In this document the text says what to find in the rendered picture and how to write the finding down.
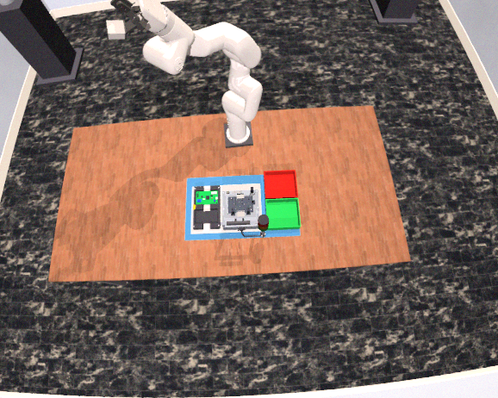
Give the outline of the green circuit board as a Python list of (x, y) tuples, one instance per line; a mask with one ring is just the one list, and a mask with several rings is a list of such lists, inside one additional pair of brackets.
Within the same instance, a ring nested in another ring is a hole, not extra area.
[(218, 203), (218, 190), (196, 192), (196, 204), (207, 205), (213, 203)]

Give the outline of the red bin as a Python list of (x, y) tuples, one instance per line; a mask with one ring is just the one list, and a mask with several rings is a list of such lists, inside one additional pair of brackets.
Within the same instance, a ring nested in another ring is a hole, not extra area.
[(297, 198), (296, 170), (264, 171), (265, 199)]

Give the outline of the green bin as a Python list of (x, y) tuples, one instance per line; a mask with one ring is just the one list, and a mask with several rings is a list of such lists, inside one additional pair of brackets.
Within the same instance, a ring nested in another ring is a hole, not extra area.
[(265, 199), (268, 230), (300, 229), (298, 198)]

